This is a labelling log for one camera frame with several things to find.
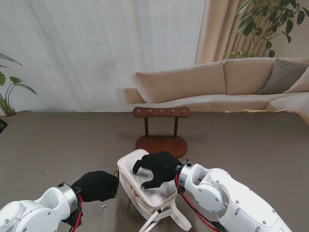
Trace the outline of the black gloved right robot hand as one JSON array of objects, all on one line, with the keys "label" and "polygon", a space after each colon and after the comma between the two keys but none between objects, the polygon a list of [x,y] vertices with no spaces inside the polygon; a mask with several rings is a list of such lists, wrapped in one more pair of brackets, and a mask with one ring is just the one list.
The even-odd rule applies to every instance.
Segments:
[{"label": "black gloved right robot hand", "polygon": [[163,183],[175,179],[176,168],[182,166],[182,163],[167,151],[160,151],[144,155],[137,160],[133,166],[132,172],[136,174],[140,168],[150,170],[153,173],[153,179],[144,182],[143,189],[159,188]]}]

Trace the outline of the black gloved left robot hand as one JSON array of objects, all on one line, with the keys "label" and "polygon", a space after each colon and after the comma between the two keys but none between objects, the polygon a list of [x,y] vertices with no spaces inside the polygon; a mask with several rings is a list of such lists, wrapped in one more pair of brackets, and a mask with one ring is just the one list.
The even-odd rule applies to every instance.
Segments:
[{"label": "black gloved left robot hand", "polygon": [[117,195],[119,178],[105,171],[88,172],[72,184],[83,202],[104,202]]}]

